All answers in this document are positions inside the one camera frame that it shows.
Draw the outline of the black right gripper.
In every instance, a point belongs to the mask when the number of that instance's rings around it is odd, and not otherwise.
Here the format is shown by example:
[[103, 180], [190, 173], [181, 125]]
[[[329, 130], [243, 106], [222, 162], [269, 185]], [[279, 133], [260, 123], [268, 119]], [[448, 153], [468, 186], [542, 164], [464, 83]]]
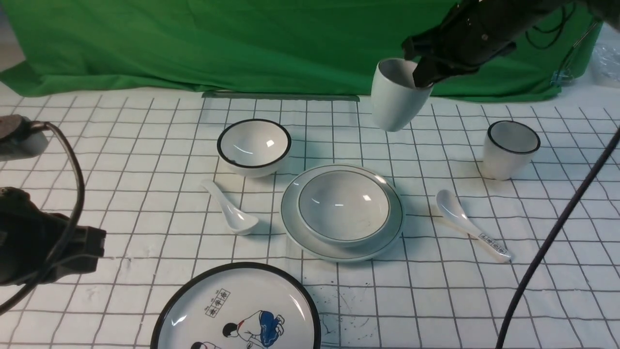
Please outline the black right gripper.
[[404, 58], [420, 57], [412, 73], [416, 87], [475, 74], [494, 58], [512, 53], [516, 9], [512, 0], [463, 0], [438, 26], [407, 37], [402, 43]]

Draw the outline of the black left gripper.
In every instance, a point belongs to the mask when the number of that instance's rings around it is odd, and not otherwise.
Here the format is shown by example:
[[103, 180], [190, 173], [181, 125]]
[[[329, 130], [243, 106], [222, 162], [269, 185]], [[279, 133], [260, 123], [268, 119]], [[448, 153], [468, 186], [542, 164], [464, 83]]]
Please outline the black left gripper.
[[[68, 222], [69, 218], [63, 214], [39, 210], [23, 190], [1, 188], [0, 284], [22, 285], [31, 280], [60, 240]], [[104, 256], [106, 234], [100, 228], [77, 226], [42, 284], [68, 275], [95, 272], [99, 259]]]

